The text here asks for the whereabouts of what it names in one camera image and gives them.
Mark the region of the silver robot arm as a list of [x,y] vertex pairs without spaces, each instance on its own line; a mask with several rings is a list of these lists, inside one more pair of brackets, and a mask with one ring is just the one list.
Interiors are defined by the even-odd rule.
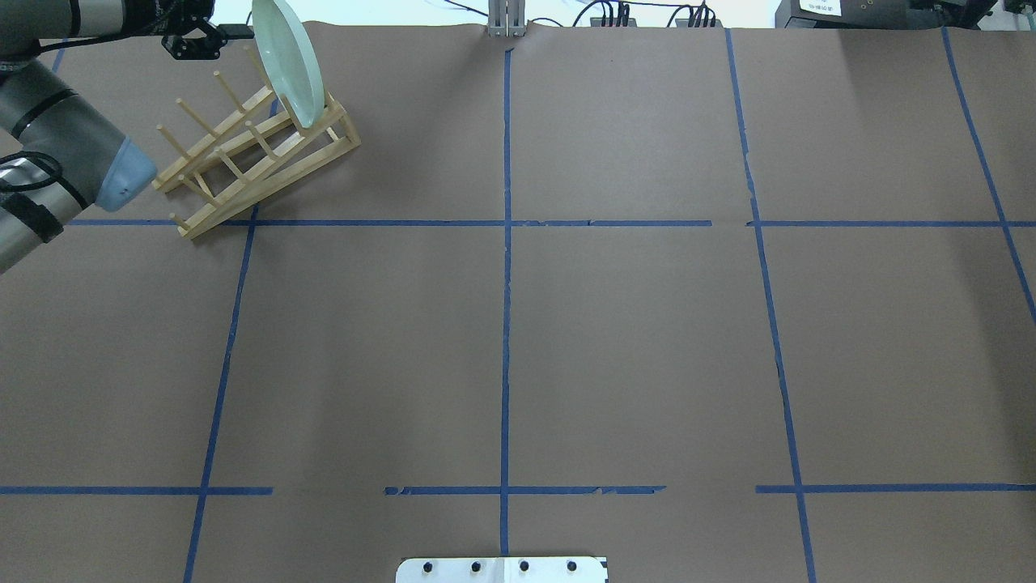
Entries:
[[159,36],[173,57],[218,57],[225,40],[212,14],[212,1],[4,1],[2,130],[19,150],[2,157],[3,270],[55,240],[89,207],[121,210],[159,174],[133,139],[40,56]]

